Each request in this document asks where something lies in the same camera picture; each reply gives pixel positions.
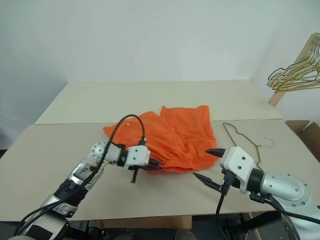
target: wire hanger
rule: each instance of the wire hanger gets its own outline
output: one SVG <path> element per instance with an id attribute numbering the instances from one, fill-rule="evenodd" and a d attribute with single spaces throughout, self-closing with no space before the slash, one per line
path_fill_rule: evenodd
<path id="1" fill-rule="evenodd" d="M 278 68 L 268 77 L 267 85 L 275 92 L 320 88 L 320 33 L 311 35 L 306 57 L 287 68 Z"/>
<path id="2" fill-rule="evenodd" d="M 230 135 L 230 132 L 228 131 L 226 125 L 229 125 L 229 126 L 233 127 L 234 130 L 235 130 L 235 132 L 236 132 L 238 135 L 243 136 L 243 137 L 244 137 L 245 139 L 247 139 L 252 145 L 254 145 L 254 147 L 255 147 L 255 149 L 256 149 L 256 152 L 257 152 L 257 155 L 258 155 L 258 161 L 257 161 L 257 163 L 256 163 L 256 166 L 257 166 L 261 171 L 264 171 L 264 170 L 260 167 L 261 155 L 260 155 L 260 152 L 259 152 L 259 148 L 261 148 L 261 147 L 275 148 L 275 147 L 276 147 L 275 141 L 273 141 L 271 138 L 265 136 L 264 138 L 270 140 L 270 141 L 272 142 L 272 145 L 257 145 L 255 142 L 253 142 L 253 141 L 252 141 L 249 137 L 247 137 L 245 134 L 239 132 L 238 129 L 237 129 L 237 127 L 234 126 L 233 124 L 228 123 L 228 122 L 223 122 L 222 124 L 223 124 L 223 127 L 224 127 L 226 133 L 229 135 L 231 141 L 233 142 L 233 145 L 238 146 L 238 145 L 236 144 L 235 140 L 234 140 L 234 139 L 232 138 L 232 136 Z"/>

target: cardboard sheet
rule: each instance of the cardboard sheet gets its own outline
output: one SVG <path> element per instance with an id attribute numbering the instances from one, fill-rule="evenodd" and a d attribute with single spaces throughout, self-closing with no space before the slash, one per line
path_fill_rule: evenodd
<path id="1" fill-rule="evenodd" d="M 281 119 L 249 80 L 162 82 L 70 82 L 35 124 L 116 123 L 127 114 L 162 105 L 210 107 L 210 119 Z"/>
<path id="2" fill-rule="evenodd" d="M 281 119 L 228 121 L 252 138 L 261 148 L 261 167 L 265 171 L 291 173 L 304 179 L 320 204 L 320 164 L 301 140 Z M 28 127 L 0 160 L 0 221 L 19 221 L 38 208 L 85 158 L 92 145 L 105 138 L 106 124 L 54 124 Z M 221 121 L 212 128 L 219 148 L 232 142 Z M 243 138 L 235 141 L 253 158 L 255 149 Z M 220 183 L 221 167 L 199 171 Z M 136 184 L 130 183 L 132 171 L 107 166 L 96 185 L 81 202 L 72 220 L 121 219 L 154 216 L 214 214 L 220 194 L 206 187 L 192 173 L 150 173 L 140 171 Z M 232 188 L 225 198 L 222 213 L 270 210 L 266 204 L 249 199 Z"/>

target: orange cloth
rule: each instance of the orange cloth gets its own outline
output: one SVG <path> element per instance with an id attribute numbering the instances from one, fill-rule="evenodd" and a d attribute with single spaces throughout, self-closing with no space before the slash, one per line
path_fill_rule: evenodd
<path id="1" fill-rule="evenodd" d="M 148 111 L 139 117 L 145 128 L 150 157 L 160 161 L 164 170 L 185 173 L 206 169 L 218 159 L 205 152 L 217 147 L 208 106 L 163 106 L 160 116 Z M 105 127 L 105 133 L 110 136 L 115 126 Z M 131 147 L 138 143 L 141 135 L 142 130 L 137 119 L 128 118 L 118 128 L 113 141 Z"/>

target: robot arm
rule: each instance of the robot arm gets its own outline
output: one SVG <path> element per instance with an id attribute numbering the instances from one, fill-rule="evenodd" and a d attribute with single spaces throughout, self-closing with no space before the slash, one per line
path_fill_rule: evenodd
<path id="1" fill-rule="evenodd" d="M 302 179 L 290 173 L 264 173 L 256 169 L 252 157 L 238 146 L 231 147 L 228 150 L 209 149 L 207 152 L 221 157 L 222 172 L 232 173 L 235 176 L 232 186 L 239 188 L 243 194 L 250 192 L 251 200 L 259 203 L 268 201 L 267 203 L 271 202 L 272 206 L 282 212 L 318 220 L 317 224 L 283 214 L 282 220 L 285 226 L 290 229 L 288 232 L 292 234 L 290 239 L 319 239 L 320 210 L 311 198 L 308 185 Z M 204 181 L 197 173 L 196 177 L 202 182 Z"/>
<path id="2" fill-rule="evenodd" d="M 59 205 L 32 221 L 28 227 L 18 232 L 19 235 L 29 236 L 36 240 L 57 240 L 60 239 L 68 227 L 66 218 L 71 218 L 78 209 L 78 205 L 84 199 L 87 192 L 94 186 L 104 171 L 107 164 L 117 165 L 129 170 L 134 170 L 134 183 L 139 168 L 147 170 L 160 169 L 159 162 L 150 159 L 150 151 L 144 145 L 129 147 L 126 150 L 124 145 L 111 143 L 105 158 L 99 167 L 107 141 L 97 142 L 92 146 L 87 158 L 80 162 L 70 173 L 67 179 L 59 186 L 54 194 L 42 204 L 47 206 L 61 201 L 74 192 Z M 96 171 L 94 177 L 83 187 L 81 185 L 88 177 Z"/>

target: hanger rack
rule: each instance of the hanger rack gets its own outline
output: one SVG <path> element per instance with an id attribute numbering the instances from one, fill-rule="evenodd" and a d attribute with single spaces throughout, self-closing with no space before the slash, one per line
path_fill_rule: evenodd
<path id="1" fill-rule="evenodd" d="M 281 80 L 278 80 L 278 82 L 276 82 L 276 84 L 273 80 L 275 78 L 275 76 L 277 76 L 278 74 L 284 75 L 284 73 L 290 72 L 290 69 L 297 68 L 299 71 L 302 71 L 303 69 L 306 69 L 308 67 L 310 68 L 310 64 L 308 64 L 309 61 L 307 61 L 307 60 L 309 60 L 312 56 L 315 59 L 317 59 L 317 57 L 318 58 L 320 57 L 319 48 L 317 48 L 317 45 L 320 46 L 320 33 L 314 33 L 309 37 L 308 41 L 304 45 L 299 56 L 296 58 L 296 60 L 294 61 L 294 63 L 292 65 L 290 65 L 286 69 L 278 68 L 273 73 L 271 73 L 271 75 L 268 78 L 269 82 L 267 85 L 269 87 L 272 87 L 272 89 L 275 90 L 273 96 L 269 100 L 269 103 L 272 106 L 276 106 L 278 104 L 278 102 L 280 101 L 280 99 L 288 91 L 296 91 L 296 90 L 300 90 L 300 89 L 319 88 L 320 87 L 320 85 L 319 85 L 320 81 L 317 80 L 318 77 L 320 78 L 320 74 L 319 74 L 320 68 L 317 70 L 315 68 L 312 68 L 313 72 L 317 71 L 317 74 L 314 74 L 313 76 L 309 76 L 309 77 L 303 76 L 303 77 L 293 79 L 293 80 L 291 80 L 290 78 L 288 78 L 288 79 L 283 78 Z"/>

